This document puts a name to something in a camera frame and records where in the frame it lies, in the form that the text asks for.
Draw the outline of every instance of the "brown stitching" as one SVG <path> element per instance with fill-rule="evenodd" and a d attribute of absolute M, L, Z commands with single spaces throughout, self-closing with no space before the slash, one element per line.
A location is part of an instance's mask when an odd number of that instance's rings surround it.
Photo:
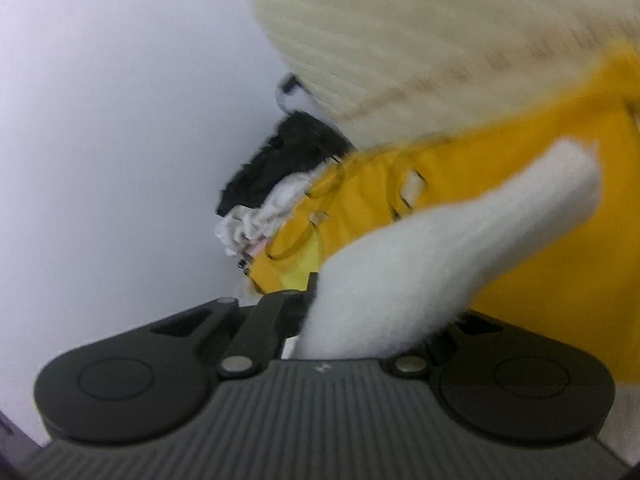
<path fill-rule="evenodd" d="M 437 92 L 449 84 L 466 84 L 479 76 L 505 73 L 531 64 L 549 62 L 558 57 L 573 57 L 603 47 L 613 38 L 629 41 L 640 38 L 640 15 L 631 18 L 604 20 L 596 16 L 584 16 L 581 27 L 562 30 L 549 28 L 530 36 L 520 48 L 498 46 L 481 54 L 476 61 L 463 64 L 435 66 L 429 73 L 414 76 L 400 86 L 383 91 L 365 99 L 351 110 L 338 115 L 338 120 L 352 121 L 388 104 L 399 103 L 415 95 Z"/>

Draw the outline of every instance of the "crumpled white cloth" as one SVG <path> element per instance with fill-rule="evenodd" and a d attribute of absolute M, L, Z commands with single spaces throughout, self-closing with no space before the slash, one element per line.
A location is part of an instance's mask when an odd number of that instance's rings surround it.
<path fill-rule="evenodd" d="M 321 164 L 309 173 L 286 176 L 273 187 L 260 209 L 235 206 L 216 227 L 216 236 L 226 254 L 236 256 L 264 238 L 273 237 L 323 170 Z"/>

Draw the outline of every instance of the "ribbed gray surface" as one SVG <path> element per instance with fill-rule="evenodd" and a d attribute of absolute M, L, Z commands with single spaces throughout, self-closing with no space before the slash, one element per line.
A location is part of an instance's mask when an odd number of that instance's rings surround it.
<path fill-rule="evenodd" d="M 628 469 L 595 440 L 508 447 L 449 419 L 419 381 L 375 361 L 273 362 L 226 382 L 180 430 L 126 448 L 56 441 L 33 480 L 614 480 Z"/>

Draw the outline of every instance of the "yellow fabric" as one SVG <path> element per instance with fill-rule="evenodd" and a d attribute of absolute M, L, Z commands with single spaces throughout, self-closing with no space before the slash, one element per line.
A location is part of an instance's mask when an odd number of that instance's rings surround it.
<path fill-rule="evenodd" d="M 472 307 L 590 352 L 617 381 L 640 381 L 640 138 L 631 113 L 638 101 L 640 60 L 631 46 L 619 46 L 590 81 L 544 109 L 449 142 L 356 153 L 328 170 L 296 207 L 268 251 L 276 259 L 259 256 L 251 277 L 266 292 L 280 290 L 280 276 L 296 266 L 300 272 L 300 249 L 314 232 L 321 239 L 316 254 L 325 261 L 392 222 L 392 209 L 409 214 L 399 189 L 411 170 L 426 181 L 415 208 L 468 200 L 559 137 L 575 137 L 598 150 L 603 197 L 596 214 L 487 285 Z M 326 218 L 319 221 L 317 211 Z"/>

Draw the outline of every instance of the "sock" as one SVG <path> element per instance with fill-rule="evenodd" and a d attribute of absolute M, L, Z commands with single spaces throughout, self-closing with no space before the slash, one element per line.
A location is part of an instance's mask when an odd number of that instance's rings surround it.
<path fill-rule="evenodd" d="M 385 358 L 446 327 L 490 280 L 587 220 L 596 155 L 561 139 L 476 200 L 423 210 L 329 258 L 296 359 Z"/>

